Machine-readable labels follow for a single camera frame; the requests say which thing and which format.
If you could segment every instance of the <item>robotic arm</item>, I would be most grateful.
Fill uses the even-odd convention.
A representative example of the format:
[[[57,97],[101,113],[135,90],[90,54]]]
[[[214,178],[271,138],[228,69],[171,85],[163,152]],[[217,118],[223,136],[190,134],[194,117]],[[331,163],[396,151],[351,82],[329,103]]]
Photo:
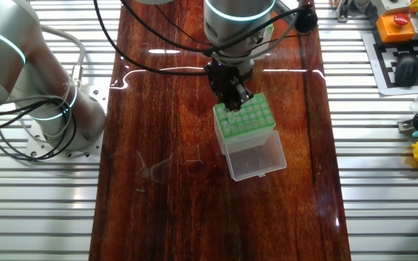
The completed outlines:
[[[33,96],[67,97],[78,131],[70,151],[87,147],[101,135],[105,113],[99,103],[83,94],[49,50],[41,33],[38,17],[26,0],[0,0],[0,105],[9,97],[24,99]],[[16,102],[24,107],[43,100]],[[30,113],[41,126],[47,141],[65,127],[62,111],[46,104]],[[70,122],[67,130],[73,132]]]
[[[273,9],[289,11],[280,0],[204,0],[205,34],[214,46],[223,46],[269,21]],[[312,31],[317,24],[317,16],[310,9],[285,20],[299,33]],[[229,110],[239,110],[253,97],[243,83],[253,74],[251,51],[263,42],[265,31],[264,28],[241,43],[216,52],[205,66],[212,91]]]

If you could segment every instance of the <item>blue light ring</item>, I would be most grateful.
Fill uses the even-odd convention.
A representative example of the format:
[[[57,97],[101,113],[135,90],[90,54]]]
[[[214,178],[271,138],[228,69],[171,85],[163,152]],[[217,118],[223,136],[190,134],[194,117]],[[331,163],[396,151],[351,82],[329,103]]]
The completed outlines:
[[[77,100],[77,88],[76,87],[74,87],[74,88],[75,88],[75,94],[73,95],[73,99],[72,99],[71,103],[69,104],[70,108],[73,107],[73,105],[75,104],[75,101]],[[56,116],[45,118],[45,119],[40,119],[40,118],[37,118],[37,117],[32,117],[32,118],[34,120],[55,120],[55,119],[57,119],[58,117],[61,117],[61,116],[62,116],[62,113],[59,113]]]
[[[268,7],[268,9],[266,9],[265,11],[259,13],[259,14],[255,14],[255,15],[251,15],[249,17],[236,17],[236,16],[232,16],[229,14],[224,14],[223,12],[220,12],[219,10],[217,10],[210,2],[209,0],[205,0],[206,4],[208,5],[208,7],[215,12],[218,16],[223,17],[225,19],[228,20],[232,20],[232,21],[237,21],[237,22],[247,22],[247,21],[252,21],[252,20],[256,20],[258,18],[261,18],[262,16],[266,15],[267,13],[269,13],[272,8],[274,8],[275,5],[275,1],[272,2],[272,5],[270,7]]]
[[[25,58],[25,55],[23,54],[22,50],[19,49],[14,43],[12,43],[8,38],[0,35],[0,40],[6,43],[7,45],[11,46],[22,58],[23,64],[27,62],[27,59]]]

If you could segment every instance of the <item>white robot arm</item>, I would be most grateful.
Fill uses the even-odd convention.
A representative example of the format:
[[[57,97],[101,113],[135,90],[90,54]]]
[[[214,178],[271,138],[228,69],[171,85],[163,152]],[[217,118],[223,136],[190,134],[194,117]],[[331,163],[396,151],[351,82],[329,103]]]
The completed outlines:
[[[77,133],[70,151],[87,147],[101,135],[105,113],[99,103],[83,94],[49,50],[41,33],[38,17],[26,0],[0,0],[0,105],[9,97],[67,97]],[[24,107],[43,99],[16,102]],[[30,113],[41,126],[47,141],[62,131],[65,121],[62,110],[46,104]],[[72,122],[67,129],[72,132]]]

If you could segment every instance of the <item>red button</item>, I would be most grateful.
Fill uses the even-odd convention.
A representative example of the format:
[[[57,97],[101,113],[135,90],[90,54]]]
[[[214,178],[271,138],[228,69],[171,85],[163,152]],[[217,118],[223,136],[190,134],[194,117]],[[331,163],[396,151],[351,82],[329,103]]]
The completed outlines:
[[[395,15],[395,24],[399,26],[405,26],[409,22],[409,17],[407,14],[399,13]]]

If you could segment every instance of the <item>wood grain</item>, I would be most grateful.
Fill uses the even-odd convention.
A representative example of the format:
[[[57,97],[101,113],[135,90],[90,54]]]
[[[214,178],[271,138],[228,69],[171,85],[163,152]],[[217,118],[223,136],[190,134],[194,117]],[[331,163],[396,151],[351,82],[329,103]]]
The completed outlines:
[[[154,7],[132,6],[165,36],[197,46]],[[202,1],[162,8],[205,41]],[[287,27],[274,26],[274,38]],[[209,61],[186,51],[150,53],[176,49],[124,9],[118,43],[156,68]],[[117,57],[90,260],[351,260],[322,72],[317,30],[256,62],[247,87],[266,95],[288,167],[234,182],[214,133],[208,79],[143,72]]]

